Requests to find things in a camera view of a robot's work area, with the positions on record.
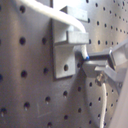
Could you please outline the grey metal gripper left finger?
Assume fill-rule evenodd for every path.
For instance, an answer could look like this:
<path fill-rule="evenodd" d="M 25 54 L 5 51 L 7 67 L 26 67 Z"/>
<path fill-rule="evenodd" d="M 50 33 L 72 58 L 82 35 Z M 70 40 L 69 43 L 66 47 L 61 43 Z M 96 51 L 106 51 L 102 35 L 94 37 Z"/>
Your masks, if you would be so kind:
<path fill-rule="evenodd" d="M 109 84 L 112 88 L 116 89 L 118 92 L 121 91 L 121 85 L 125 79 L 125 70 L 119 69 L 114 71 L 108 65 L 98 65 L 98 64 L 86 64 L 82 66 L 87 77 L 94 78 L 95 83 L 101 86 L 103 83 Z"/>

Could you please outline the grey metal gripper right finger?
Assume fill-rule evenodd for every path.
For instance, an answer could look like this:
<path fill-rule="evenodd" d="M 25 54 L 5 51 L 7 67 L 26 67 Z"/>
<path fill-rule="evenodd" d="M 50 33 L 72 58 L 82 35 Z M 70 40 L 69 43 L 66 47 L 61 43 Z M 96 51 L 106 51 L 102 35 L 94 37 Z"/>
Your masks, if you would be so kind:
<path fill-rule="evenodd" d="M 104 49 L 101 52 L 89 54 L 89 59 L 85 60 L 83 66 L 89 65 L 92 61 L 107 60 L 111 67 L 118 67 L 128 64 L 128 42 L 121 42 L 120 44 Z"/>

